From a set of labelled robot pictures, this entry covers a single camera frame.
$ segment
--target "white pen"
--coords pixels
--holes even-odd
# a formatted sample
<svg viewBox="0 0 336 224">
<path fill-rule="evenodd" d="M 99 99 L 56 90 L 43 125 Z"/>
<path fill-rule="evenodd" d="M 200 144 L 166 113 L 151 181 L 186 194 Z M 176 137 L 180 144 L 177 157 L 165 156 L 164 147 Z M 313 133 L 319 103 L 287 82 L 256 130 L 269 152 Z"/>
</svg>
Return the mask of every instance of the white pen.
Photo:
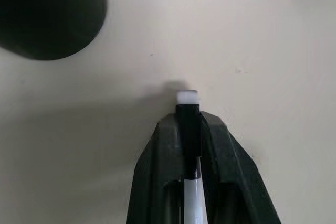
<svg viewBox="0 0 336 224">
<path fill-rule="evenodd" d="M 176 118 L 184 155 L 184 224 L 207 224 L 201 174 L 201 113 L 197 91 L 177 93 Z"/>
</svg>

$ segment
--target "white wall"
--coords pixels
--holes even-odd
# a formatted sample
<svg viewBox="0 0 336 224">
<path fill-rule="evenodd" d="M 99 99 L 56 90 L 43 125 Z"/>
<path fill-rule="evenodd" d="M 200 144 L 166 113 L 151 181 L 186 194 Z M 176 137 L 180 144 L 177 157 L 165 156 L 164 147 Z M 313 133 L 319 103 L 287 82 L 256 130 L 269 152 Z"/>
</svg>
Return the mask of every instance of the white wall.
<svg viewBox="0 0 336 224">
<path fill-rule="evenodd" d="M 335 223 L 335 17 L 336 0 L 109 0 L 74 56 L 0 49 L 0 222 L 125 223 L 137 157 L 189 87 L 283 223 Z"/>
</svg>

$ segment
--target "dark object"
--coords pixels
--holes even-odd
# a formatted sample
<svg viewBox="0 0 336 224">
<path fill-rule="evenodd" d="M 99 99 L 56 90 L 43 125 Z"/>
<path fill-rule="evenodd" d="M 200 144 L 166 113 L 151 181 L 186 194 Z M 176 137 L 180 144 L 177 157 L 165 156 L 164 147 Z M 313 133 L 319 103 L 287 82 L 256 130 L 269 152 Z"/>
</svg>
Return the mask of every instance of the dark object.
<svg viewBox="0 0 336 224">
<path fill-rule="evenodd" d="M 182 142 L 184 160 L 184 179 L 201 177 L 198 161 L 202 155 L 201 113 L 199 104 L 178 104 L 176 121 L 179 125 L 179 137 Z"/>
<path fill-rule="evenodd" d="M 0 46 L 55 60 L 87 46 L 99 32 L 106 0 L 0 0 Z"/>
<path fill-rule="evenodd" d="M 281 224 L 253 160 L 220 118 L 202 113 L 202 176 L 209 224 Z M 183 149 L 174 115 L 156 126 L 135 167 L 127 224 L 180 224 Z"/>
</svg>

